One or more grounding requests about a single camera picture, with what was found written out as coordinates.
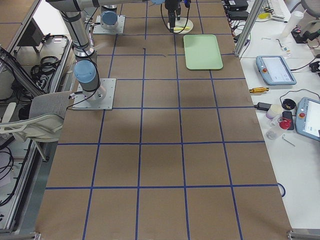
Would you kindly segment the aluminium frame post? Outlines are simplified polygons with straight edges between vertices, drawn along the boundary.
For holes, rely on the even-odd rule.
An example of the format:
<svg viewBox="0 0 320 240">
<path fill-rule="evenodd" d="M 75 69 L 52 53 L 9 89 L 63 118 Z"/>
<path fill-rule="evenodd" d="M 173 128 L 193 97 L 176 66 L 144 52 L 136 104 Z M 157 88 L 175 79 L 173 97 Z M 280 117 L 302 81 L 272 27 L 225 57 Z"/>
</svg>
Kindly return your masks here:
<svg viewBox="0 0 320 240">
<path fill-rule="evenodd" d="M 253 28 L 253 25 L 255 24 L 255 21 L 259 15 L 259 13 L 262 10 L 262 6 L 263 6 L 264 2 L 265 2 L 264 0 L 255 0 L 254 1 L 253 5 L 250 9 L 248 18 L 245 22 L 244 28 L 240 34 L 240 37 L 237 41 L 236 46 L 235 46 L 234 55 L 236 57 L 238 57 L 240 55 L 243 47 L 245 46 L 245 43 L 246 43 L 248 36 Z"/>
</svg>

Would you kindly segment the yellow plastic fork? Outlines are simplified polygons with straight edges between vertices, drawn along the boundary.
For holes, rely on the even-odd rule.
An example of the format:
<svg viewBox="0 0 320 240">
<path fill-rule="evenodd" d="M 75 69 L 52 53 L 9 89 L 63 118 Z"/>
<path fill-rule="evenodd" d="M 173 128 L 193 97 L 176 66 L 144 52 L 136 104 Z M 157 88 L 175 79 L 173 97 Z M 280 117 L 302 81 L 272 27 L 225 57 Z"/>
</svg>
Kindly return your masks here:
<svg viewBox="0 0 320 240">
<path fill-rule="evenodd" d="M 176 32 L 176 31 L 187 31 L 187 30 L 190 30 L 191 29 L 191 27 L 189 27 L 189 26 L 186 26 L 186 27 L 175 27 L 174 29 L 173 29 L 173 31 L 174 32 Z"/>
</svg>

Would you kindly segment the black power adapter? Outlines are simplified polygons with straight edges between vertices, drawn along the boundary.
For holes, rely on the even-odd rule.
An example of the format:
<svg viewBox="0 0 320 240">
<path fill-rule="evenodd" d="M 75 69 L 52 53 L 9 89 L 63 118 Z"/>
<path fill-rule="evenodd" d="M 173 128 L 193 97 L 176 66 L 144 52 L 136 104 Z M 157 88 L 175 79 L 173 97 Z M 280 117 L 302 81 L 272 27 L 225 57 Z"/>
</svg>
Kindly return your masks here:
<svg viewBox="0 0 320 240">
<path fill-rule="evenodd" d="M 267 112 L 271 107 L 270 103 L 265 103 L 265 102 L 258 102 L 257 104 L 254 105 L 254 108 L 260 111 L 265 111 Z"/>
</svg>

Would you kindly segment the grey office chair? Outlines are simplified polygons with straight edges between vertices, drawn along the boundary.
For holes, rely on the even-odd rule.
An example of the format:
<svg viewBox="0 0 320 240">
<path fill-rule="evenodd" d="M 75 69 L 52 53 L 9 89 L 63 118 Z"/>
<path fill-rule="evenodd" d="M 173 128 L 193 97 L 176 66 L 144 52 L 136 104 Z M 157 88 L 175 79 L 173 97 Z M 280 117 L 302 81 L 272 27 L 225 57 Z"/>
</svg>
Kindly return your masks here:
<svg viewBox="0 0 320 240">
<path fill-rule="evenodd" d="M 12 134 L 20 142 L 30 139 L 35 143 L 42 160 L 47 162 L 49 157 L 44 154 L 40 143 L 59 140 L 71 93 L 62 91 L 36 96 L 31 102 L 28 119 L 19 121 L 10 121 L 17 104 L 9 103 L 0 123 L 0 133 Z"/>
</svg>

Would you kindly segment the gold cylindrical tool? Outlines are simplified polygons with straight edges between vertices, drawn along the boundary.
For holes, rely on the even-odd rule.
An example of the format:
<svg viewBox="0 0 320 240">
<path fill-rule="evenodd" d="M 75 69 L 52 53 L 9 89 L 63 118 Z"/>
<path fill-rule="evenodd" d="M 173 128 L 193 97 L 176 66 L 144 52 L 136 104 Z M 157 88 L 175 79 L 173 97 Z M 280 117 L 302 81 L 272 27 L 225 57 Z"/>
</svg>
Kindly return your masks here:
<svg viewBox="0 0 320 240">
<path fill-rule="evenodd" d="M 251 88 L 249 89 L 249 92 L 251 94 L 261 94 L 264 92 L 268 92 L 270 89 L 268 87 L 255 87 L 255 88 Z"/>
</svg>

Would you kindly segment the lower teach pendant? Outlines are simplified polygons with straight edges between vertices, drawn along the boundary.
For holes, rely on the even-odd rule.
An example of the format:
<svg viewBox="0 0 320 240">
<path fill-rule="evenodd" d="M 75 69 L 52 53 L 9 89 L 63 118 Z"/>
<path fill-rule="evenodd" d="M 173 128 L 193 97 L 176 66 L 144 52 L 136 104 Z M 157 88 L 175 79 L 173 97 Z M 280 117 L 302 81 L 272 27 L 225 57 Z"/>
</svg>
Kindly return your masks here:
<svg viewBox="0 0 320 240">
<path fill-rule="evenodd" d="M 320 140 L 320 102 L 303 97 L 297 105 L 295 129 L 300 135 Z"/>
</svg>

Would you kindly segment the teach pendant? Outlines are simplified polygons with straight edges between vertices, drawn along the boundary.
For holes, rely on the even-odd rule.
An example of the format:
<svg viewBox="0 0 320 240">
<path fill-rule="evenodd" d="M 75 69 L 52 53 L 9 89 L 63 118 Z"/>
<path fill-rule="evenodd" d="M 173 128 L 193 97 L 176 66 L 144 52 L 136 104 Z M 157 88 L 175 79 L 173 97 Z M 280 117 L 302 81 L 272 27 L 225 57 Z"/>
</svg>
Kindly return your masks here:
<svg viewBox="0 0 320 240">
<path fill-rule="evenodd" d="M 300 135 L 320 140 L 320 102 L 303 97 L 297 105 L 295 129 Z"/>
<path fill-rule="evenodd" d="M 280 55 L 260 55 L 255 59 L 256 66 L 262 79 L 269 86 L 296 85 L 285 59 Z"/>
</svg>

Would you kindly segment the red lid jar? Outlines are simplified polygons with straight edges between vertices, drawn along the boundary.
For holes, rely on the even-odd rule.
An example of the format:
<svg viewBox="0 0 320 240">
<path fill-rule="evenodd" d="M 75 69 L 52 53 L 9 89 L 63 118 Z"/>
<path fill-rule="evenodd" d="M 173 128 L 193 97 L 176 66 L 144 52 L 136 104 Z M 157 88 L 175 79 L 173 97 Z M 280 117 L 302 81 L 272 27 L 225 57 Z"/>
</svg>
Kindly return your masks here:
<svg viewBox="0 0 320 240">
<path fill-rule="evenodd" d="M 279 127 L 283 130 L 289 130 L 291 127 L 291 120 L 286 118 L 281 118 L 279 120 Z"/>
</svg>

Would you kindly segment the green plastic tray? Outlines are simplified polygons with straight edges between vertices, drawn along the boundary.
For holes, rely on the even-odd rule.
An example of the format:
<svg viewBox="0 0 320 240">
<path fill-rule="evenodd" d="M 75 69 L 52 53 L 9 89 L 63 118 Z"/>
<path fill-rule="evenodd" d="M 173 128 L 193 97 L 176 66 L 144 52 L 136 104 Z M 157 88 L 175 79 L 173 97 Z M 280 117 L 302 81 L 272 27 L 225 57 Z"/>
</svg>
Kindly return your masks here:
<svg viewBox="0 0 320 240">
<path fill-rule="evenodd" d="M 215 35 L 185 35 L 183 44 L 185 63 L 189 70 L 220 70 L 223 68 L 218 40 Z"/>
</svg>

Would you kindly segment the cream round plate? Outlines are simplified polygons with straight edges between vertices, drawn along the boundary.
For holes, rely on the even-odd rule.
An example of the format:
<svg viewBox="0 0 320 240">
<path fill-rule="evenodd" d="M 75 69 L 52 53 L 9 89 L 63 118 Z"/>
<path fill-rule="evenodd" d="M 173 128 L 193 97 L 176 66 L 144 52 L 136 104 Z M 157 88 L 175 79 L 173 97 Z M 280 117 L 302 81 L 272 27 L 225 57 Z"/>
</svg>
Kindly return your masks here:
<svg viewBox="0 0 320 240">
<path fill-rule="evenodd" d="M 194 24 L 190 19 L 186 19 L 185 17 L 181 17 L 180 20 L 175 20 L 175 27 L 191 27 L 191 29 L 189 30 L 184 30 L 184 31 L 173 31 L 174 34 L 180 34 L 180 35 L 184 35 L 189 33 L 193 27 Z"/>
</svg>

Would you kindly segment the white cup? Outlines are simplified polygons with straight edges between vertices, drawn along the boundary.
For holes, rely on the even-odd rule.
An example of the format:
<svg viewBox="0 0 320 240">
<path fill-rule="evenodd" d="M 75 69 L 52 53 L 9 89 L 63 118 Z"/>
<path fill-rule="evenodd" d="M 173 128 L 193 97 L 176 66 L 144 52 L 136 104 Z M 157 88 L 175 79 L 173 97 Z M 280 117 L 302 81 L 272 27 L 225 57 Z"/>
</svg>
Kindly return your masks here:
<svg viewBox="0 0 320 240">
<path fill-rule="evenodd" d="M 266 117 L 270 120 L 274 119 L 275 117 L 281 115 L 283 112 L 283 108 L 279 104 L 272 104 L 268 111 L 266 112 Z"/>
</svg>

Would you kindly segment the upper teach pendant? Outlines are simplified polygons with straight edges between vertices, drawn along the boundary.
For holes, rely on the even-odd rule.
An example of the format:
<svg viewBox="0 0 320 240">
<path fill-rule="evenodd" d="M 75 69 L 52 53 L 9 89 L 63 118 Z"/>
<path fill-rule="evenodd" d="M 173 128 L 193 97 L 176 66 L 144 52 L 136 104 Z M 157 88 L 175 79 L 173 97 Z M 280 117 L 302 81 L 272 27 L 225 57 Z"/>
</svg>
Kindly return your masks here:
<svg viewBox="0 0 320 240">
<path fill-rule="evenodd" d="M 262 79 L 269 86 L 296 85 L 285 59 L 280 55 L 260 55 L 255 59 L 256 66 Z"/>
</svg>

